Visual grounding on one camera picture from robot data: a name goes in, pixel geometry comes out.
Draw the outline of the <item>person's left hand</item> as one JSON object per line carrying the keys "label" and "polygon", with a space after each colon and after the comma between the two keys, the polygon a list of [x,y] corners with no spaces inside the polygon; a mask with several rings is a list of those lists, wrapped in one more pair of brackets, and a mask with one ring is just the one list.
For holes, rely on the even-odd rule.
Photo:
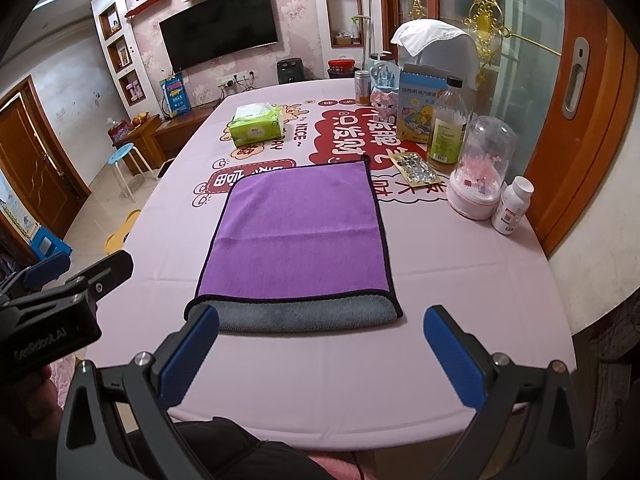
{"label": "person's left hand", "polygon": [[51,376],[51,367],[46,365],[37,373],[28,374],[22,387],[25,425],[35,440],[55,440],[60,431],[63,410],[58,405],[58,389]]}

